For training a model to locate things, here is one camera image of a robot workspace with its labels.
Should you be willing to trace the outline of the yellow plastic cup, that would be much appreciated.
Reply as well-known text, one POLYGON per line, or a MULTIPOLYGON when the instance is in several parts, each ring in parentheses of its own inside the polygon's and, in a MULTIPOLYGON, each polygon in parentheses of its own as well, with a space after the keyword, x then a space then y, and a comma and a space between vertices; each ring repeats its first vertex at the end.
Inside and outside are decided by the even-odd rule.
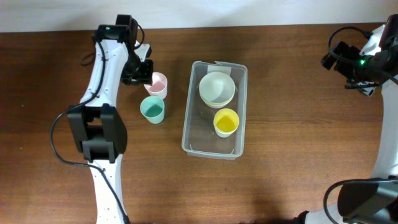
POLYGON ((215 114, 213 125, 220 133, 232 134, 239 126, 239 116, 234 110, 223 108, 215 114))

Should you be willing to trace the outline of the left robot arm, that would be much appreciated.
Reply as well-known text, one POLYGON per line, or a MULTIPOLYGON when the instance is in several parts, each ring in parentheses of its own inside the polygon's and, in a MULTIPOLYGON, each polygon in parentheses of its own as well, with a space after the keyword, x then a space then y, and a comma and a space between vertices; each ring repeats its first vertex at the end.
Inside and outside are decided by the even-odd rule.
POLYGON ((97 223, 129 223, 121 189, 127 129, 116 104, 120 84, 152 83, 151 47, 137 41, 139 31, 137 21, 122 14, 114 25, 98 26, 88 88, 79 106, 67 113, 76 147, 93 176, 97 223))

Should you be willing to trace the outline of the pink plastic cup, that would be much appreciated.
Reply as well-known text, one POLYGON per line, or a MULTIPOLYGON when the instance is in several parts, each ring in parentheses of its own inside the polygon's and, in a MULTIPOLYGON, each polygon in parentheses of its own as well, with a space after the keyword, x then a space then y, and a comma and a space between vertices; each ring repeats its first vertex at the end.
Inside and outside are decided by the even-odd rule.
POLYGON ((164 100, 167 96, 168 80, 163 73, 153 72, 152 73, 152 84, 144 84, 144 88, 147 90, 150 96, 158 96, 164 100))

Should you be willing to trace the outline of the white plastic bowl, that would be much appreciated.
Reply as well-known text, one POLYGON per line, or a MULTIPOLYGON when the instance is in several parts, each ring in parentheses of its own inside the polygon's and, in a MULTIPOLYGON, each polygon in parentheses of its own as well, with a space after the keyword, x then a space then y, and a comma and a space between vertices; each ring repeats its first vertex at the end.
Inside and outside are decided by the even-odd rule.
POLYGON ((201 79, 199 84, 199 92, 201 93, 206 91, 235 92, 235 84, 233 79, 224 73, 208 73, 201 79))

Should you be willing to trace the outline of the white plastic cup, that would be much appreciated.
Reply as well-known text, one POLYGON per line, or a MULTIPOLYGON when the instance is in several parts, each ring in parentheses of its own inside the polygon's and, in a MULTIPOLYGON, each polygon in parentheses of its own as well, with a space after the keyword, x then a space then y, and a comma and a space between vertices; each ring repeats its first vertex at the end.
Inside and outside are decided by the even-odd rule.
POLYGON ((228 138, 237 130, 237 128, 237 126, 222 126, 221 128, 215 126, 215 132, 221 138, 228 138))

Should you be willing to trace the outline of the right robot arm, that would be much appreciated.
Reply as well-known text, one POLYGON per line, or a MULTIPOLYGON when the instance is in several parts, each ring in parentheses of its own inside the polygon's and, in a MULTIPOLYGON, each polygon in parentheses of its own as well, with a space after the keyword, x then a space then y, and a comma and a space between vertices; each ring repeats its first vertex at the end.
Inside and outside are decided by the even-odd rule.
POLYGON ((373 31, 355 28, 368 41, 362 49, 328 44, 321 59, 346 78, 345 88, 372 96, 381 89, 383 121, 377 159, 368 179, 342 180, 323 196, 323 208, 304 211, 293 223, 397 224, 397 15, 373 31))

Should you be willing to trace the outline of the teal plastic bowl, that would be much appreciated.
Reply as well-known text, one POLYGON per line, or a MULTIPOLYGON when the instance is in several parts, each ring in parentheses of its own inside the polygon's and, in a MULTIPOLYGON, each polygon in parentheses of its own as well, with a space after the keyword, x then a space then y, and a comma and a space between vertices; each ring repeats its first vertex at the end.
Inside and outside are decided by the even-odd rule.
POLYGON ((228 92, 228 91, 206 91, 206 92, 201 92, 200 93, 201 98, 204 101, 207 101, 211 104, 227 104, 229 101, 233 99, 234 92, 228 92))

